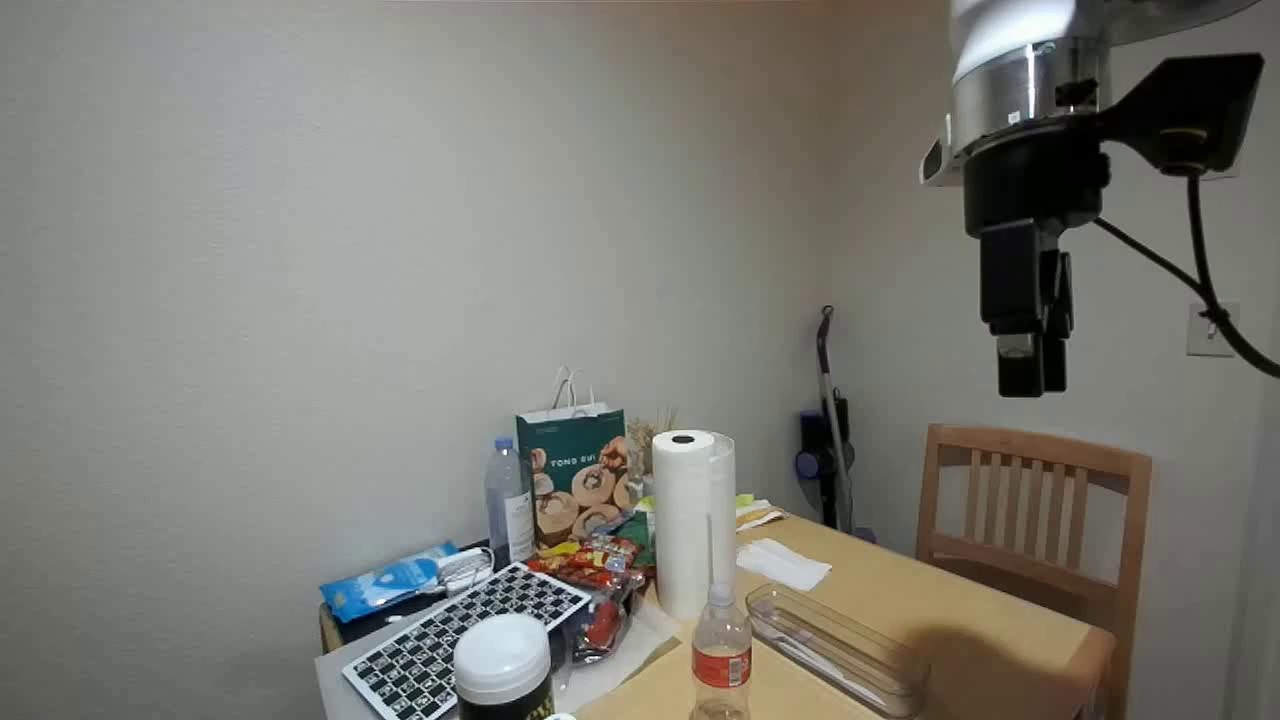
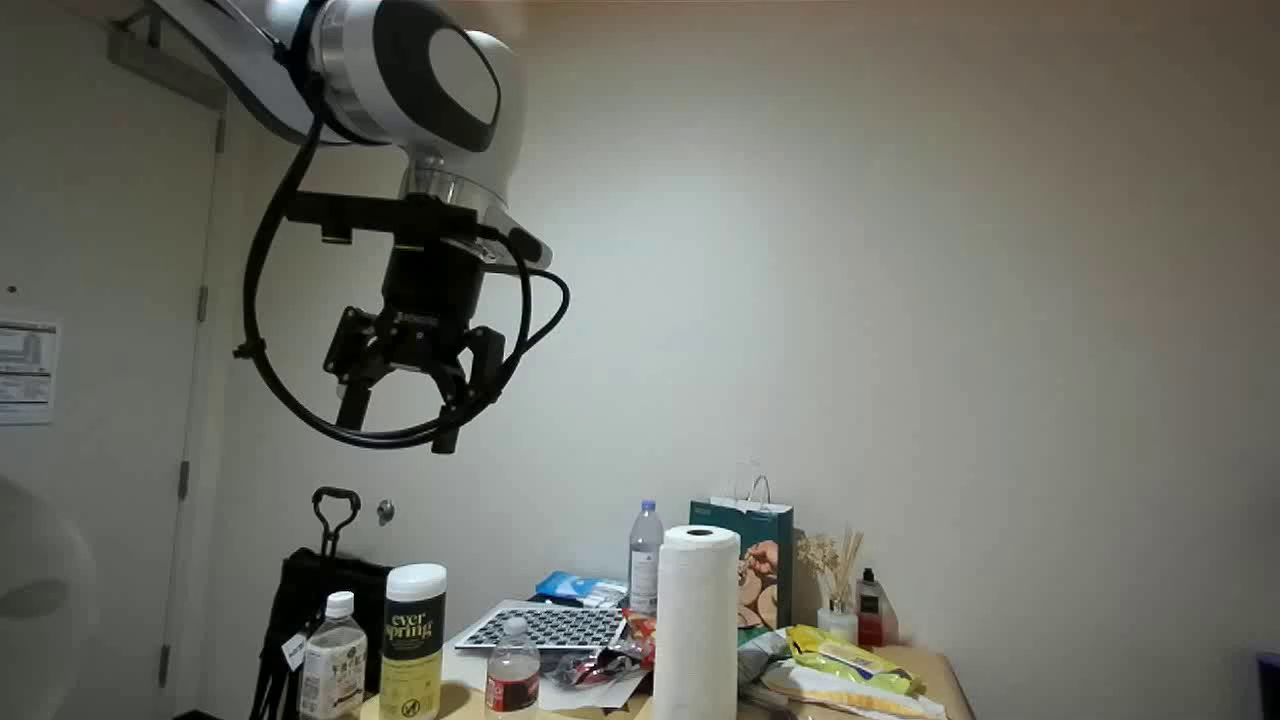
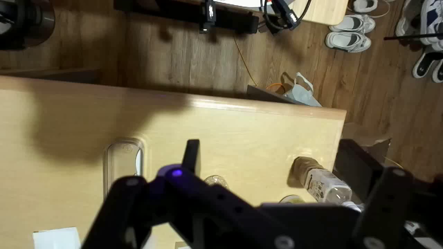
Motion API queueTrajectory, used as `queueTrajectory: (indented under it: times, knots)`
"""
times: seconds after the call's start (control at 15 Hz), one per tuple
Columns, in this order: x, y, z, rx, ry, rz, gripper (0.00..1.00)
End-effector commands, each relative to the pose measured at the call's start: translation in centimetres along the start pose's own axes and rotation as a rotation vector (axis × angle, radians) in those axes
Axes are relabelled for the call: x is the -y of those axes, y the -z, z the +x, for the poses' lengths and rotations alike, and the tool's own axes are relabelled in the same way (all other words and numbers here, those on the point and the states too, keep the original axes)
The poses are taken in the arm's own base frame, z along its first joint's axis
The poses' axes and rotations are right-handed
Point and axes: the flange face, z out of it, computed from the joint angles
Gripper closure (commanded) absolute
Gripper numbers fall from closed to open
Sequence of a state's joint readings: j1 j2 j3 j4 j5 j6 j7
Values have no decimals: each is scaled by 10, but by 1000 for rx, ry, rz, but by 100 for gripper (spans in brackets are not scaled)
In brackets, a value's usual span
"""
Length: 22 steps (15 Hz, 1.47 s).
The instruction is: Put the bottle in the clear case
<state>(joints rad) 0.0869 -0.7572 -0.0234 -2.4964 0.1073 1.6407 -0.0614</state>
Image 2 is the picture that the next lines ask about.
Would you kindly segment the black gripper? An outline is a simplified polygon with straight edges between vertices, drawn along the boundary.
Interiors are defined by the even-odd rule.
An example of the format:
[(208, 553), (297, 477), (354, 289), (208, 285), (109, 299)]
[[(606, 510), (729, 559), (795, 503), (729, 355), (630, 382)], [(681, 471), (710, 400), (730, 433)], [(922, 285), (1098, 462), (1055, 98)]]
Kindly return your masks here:
[(342, 310), (325, 370), (338, 382), (334, 425), (361, 433), (386, 372), (423, 372), (440, 394), (433, 453), (451, 457), (466, 425), (471, 382), (493, 382), (505, 336), (471, 320), (483, 265), (456, 244), (395, 244), (384, 310)]

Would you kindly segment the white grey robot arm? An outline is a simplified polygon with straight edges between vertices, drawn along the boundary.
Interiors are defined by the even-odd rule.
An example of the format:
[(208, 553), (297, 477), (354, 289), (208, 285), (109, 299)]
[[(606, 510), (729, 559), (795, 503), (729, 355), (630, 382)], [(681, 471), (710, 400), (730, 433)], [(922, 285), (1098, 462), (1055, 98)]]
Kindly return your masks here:
[[(451, 453), (531, 349), (548, 244), (505, 214), (519, 98), (505, 39), (444, 0), (154, 0), (246, 114), (297, 141), (244, 261), (234, 349), (308, 428), (354, 449)], [(378, 310), (342, 310), (316, 417), (276, 376), (261, 281), (280, 223), (325, 239), (386, 231)]]

